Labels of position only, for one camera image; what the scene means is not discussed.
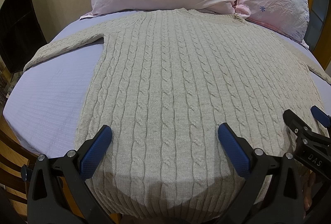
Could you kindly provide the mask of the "lavender bed sheet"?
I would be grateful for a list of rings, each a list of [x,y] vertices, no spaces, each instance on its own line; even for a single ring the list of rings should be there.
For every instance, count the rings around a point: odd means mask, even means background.
[[[198,173],[215,160],[225,122],[252,145],[284,152],[282,112],[312,123],[309,108],[323,103],[313,75],[330,82],[293,45],[238,15],[135,12],[42,47],[4,116],[34,152],[57,157],[108,125],[114,166]]]

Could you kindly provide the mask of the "wooden bed frame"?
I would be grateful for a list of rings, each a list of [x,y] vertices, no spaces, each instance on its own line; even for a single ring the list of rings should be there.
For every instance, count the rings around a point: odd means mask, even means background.
[[[15,136],[15,133],[13,133],[12,129],[7,124],[7,121],[5,120],[3,115],[1,115],[1,131],[3,131],[7,136],[9,136],[11,139],[13,139],[16,143],[19,143],[17,137]],[[18,165],[19,167],[21,167],[23,164],[28,163],[27,158],[21,156],[20,154],[18,154],[17,152],[15,152],[11,148],[9,148],[9,146],[4,144],[3,142],[1,142],[1,154],[5,158],[7,158],[9,161]],[[7,167],[3,163],[1,163],[1,168],[12,175],[20,176],[20,173],[18,171],[15,171],[15,170]],[[5,191],[7,191],[11,194],[14,194],[16,196],[26,199],[26,194],[24,194],[24,193],[18,192],[17,190],[15,190],[13,188],[6,187],[5,185],[1,185],[1,187],[3,187],[3,189]],[[15,211],[20,216],[27,216],[27,205],[26,204],[12,200],[12,199],[9,199],[9,201],[10,201],[11,205],[13,206],[13,208],[15,209]]]

